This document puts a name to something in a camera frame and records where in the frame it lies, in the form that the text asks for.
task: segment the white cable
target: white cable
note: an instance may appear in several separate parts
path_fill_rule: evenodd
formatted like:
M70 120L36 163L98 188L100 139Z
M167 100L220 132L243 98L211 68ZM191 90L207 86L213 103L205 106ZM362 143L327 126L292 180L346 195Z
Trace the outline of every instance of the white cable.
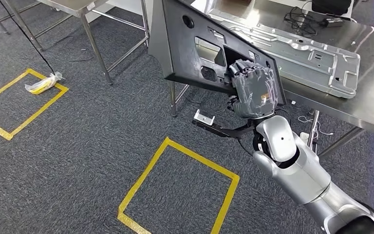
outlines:
M306 116L299 116L298 117L298 120L302 123L308 123L308 122L312 122L313 123L313 119L307 119ZM322 130L320 129L320 123L318 121L318 127L316 128L320 133L324 134L324 135L327 135L327 136L331 136L333 135L333 133L325 133L325 132L322 132ZM319 137L319 133L317 131L315 131L316 133L316 136L313 136L313 139L317 139Z

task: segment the power adapter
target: power adapter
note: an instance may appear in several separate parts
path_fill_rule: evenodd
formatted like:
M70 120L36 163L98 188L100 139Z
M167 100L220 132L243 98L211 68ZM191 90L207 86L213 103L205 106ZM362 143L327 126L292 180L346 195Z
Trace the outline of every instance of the power adapter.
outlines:
M342 18L326 18L322 21L321 25L327 28L340 27L343 25Z

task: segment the panel hole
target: panel hole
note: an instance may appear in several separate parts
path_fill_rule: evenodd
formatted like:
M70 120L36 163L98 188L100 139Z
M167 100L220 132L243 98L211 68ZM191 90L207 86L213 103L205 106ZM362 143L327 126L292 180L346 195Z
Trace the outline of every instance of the panel hole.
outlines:
M198 37L195 37L194 41L200 58L223 67L225 66L223 50L219 46Z
M250 56L250 58L251 58L253 61L256 61L256 55L255 55L252 51L250 51L250 50L249 50L249 56Z
M219 33L219 32L217 32L216 30L214 30L214 29L212 29L212 28L210 28L210 27L208 27L208 29L209 29L209 31L216 37L216 39L218 40L218 41L220 41L220 42L222 42L222 43L226 43L226 41L225 41L225 37L224 37L224 35L223 34L221 34L221 33Z
M216 72L209 67L202 66L201 67L201 75L206 80L210 80L210 81L216 81L217 80Z
M250 58L240 54L239 52L232 50L226 46L224 46L225 58L227 64L231 65L234 64L237 60L241 59L243 61L251 60Z
M187 27L194 28L194 21L190 17L184 15L183 22Z

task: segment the gray carpet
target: gray carpet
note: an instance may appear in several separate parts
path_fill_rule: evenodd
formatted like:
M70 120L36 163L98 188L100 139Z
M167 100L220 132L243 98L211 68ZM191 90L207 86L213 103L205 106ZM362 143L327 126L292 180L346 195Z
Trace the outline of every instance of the gray carpet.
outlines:
M23 15L34 32L64 16L39 8L40 15ZM141 24L139 16L124 10L110 13ZM4 25L12 34L0 34L0 87L27 68L49 74L16 26L10 20ZM91 26L107 64L143 37L106 18ZM172 118L167 82L145 46L114 69L114 85L108 86L95 59L70 62L93 56L78 19L39 41L47 49L45 57L63 73L66 80L60 83L69 91L11 141L0 136L0 234L134 233L116 219L117 207L166 136L241 177L220 233L321 233L304 208L264 176L237 141L191 124L201 108L215 114L222 126L242 125L244 121L225 108L225 95L191 88L186 93L190 101L183 98L179 116ZM23 85L33 81L24 78L1 94L0 126L13 129L56 93L32 96ZM308 131L308 124L297 121L307 114L306 106L284 109L295 132ZM319 120L323 131L335 133L321 136L321 149L352 128L327 115ZM346 193L374 206L373 134L363 134L321 163ZM170 148L125 213L153 233L208 233L228 185L224 175Z

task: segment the white connector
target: white connector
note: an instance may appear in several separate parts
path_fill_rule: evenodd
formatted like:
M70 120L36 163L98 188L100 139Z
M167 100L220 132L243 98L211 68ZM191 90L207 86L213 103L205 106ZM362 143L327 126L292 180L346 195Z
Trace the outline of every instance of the white connector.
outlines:
M300 139L303 140L303 142L307 145L307 140L309 139L309 134L301 132L300 133Z

